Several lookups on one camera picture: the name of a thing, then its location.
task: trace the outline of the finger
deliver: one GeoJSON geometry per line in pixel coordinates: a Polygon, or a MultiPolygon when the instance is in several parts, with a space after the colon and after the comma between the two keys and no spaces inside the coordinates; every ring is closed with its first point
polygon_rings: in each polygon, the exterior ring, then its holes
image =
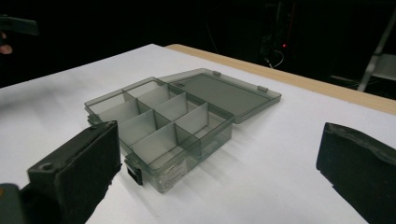
{"type": "Polygon", "coordinates": [[[12,47],[10,45],[0,46],[0,53],[2,53],[2,54],[10,54],[10,53],[12,53],[12,47]]]}

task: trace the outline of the white table surface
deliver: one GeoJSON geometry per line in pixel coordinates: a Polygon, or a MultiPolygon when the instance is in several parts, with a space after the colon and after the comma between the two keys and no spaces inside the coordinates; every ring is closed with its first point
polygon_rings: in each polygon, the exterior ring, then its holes
{"type": "Polygon", "coordinates": [[[24,187],[29,167],[89,127],[85,102],[200,67],[282,99],[234,125],[232,139],[165,194],[137,186],[123,165],[88,223],[366,223],[316,169],[323,127],[396,147],[396,116],[156,45],[0,89],[0,183],[24,187]]]}

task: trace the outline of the transparent lid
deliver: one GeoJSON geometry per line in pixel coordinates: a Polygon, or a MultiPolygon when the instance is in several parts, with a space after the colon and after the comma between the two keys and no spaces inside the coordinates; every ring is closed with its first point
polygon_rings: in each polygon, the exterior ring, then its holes
{"type": "Polygon", "coordinates": [[[281,97],[280,93],[263,86],[254,86],[204,68],[159,79],[231,112],[234,123],[251,118],[279,102],[281,97]]]}

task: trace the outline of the plastic organizer box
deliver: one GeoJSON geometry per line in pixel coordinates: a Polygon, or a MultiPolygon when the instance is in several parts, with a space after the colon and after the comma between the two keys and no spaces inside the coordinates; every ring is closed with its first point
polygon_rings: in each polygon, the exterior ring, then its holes
{"type": "Polygon", "coordinates": [[[116,120],[128,173],[166,192],[232,136],[233,123],[281,94],[208,69],[150,77],[85,103],[89,123],[116,120]]]}

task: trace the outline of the white tabletop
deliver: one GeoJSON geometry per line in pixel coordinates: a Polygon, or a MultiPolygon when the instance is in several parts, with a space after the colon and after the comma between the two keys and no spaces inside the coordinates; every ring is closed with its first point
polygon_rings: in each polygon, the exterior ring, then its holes
{"type": "Polygon", "coordinates": [[[396,147],[396,116],[155,45],[0,89],[0,183],[24,187],[29,167],[89,127],[85,102],[201,67],[282,99],[234,125],[232,139],[165,194],[138,186],[123,165],[89,223],[365,223],[316,169],[323,127],[396,147]]]}

